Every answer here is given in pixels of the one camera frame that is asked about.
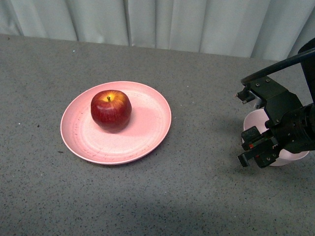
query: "pink bowl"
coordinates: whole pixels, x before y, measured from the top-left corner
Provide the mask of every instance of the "pink bowl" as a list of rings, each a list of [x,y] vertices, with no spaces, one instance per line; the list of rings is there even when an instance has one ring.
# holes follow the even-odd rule
[[[249,113],[244,119],[244,130],[247,130],[253,126],[256,126],[260,133],[265,132],[265,122],[269,120],[267,114],[263,109],[255,110]],[[280,151],[279,157],[270,166],[283,166],[291,163],[292,161],[299,160],[309,154],[309,151],[303,151],[300,153],[291,153],[285,149]]]

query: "curtain fold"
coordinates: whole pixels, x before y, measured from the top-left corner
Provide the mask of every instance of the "curtain fold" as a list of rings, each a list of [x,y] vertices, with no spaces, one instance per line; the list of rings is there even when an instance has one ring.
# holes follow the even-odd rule
[[[315,0],[1,0],[0,33],[282,60],[315,37]]]

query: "gray table surface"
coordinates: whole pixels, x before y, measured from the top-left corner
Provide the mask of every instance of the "gray table surface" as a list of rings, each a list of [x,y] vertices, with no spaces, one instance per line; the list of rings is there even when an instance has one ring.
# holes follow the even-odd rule
[[[0,235],[314,235],[315,159],[243,168],[253,110],[233,94],[272,61],[0,35]],[[300,65],[270,76],[312,102]],[[135,81],[172,111],[137,161],[75,156],[62,115],[85,90]]]

